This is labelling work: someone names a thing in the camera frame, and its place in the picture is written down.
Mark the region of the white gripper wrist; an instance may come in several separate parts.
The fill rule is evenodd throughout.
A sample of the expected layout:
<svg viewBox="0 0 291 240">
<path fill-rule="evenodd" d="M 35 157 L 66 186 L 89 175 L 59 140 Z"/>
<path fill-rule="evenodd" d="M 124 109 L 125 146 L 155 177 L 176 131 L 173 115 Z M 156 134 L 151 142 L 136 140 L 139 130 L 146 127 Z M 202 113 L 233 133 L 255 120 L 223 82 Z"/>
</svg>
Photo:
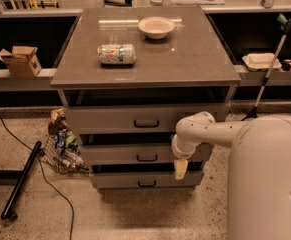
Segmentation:
<svg viewBox="0 0 291 240">
<path fill-rule="evenodd" d="M 177 134 L 172 138 L 171 148 L 174 156 L 175 179 L 182 180 L 185 177 L 188 167 L 188 161 L 196 151 L 197 144 L 183 140 Z"/>
</svg>

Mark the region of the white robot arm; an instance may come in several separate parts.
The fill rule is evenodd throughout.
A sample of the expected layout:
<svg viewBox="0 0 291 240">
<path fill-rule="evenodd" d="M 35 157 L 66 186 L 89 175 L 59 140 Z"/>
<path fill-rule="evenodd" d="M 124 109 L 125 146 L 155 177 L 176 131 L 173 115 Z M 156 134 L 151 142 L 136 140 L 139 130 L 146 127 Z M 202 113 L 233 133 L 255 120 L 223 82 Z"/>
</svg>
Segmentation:
<svg viewBox="0 0 291 240">
<path fill-rule="evenodd" d="M 172 137 L 175 179 L 182 180 L 187 172 L 188 160 L 202 143 L 230 148 L 246 121 L 216 122 L 206 111 L 179 120 Z"/>
</svg>

